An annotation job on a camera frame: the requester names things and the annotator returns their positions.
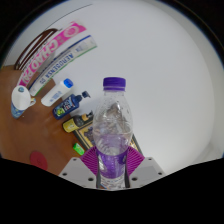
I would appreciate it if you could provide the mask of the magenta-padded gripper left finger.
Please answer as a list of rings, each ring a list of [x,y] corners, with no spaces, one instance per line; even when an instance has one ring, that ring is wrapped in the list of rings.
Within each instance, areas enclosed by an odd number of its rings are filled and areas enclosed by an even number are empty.
[[[59,176],[84,188],[100,188],[96,148],[90,148],[81,157],[72,157]]]

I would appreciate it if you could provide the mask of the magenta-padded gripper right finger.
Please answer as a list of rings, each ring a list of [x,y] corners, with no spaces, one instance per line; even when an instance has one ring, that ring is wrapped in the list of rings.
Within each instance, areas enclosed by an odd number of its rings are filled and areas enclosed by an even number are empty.
[[[146,186],[164,176],[164,171],[152,157],[144,157],[136,149],[128,148],[125,172],[127,189]]]

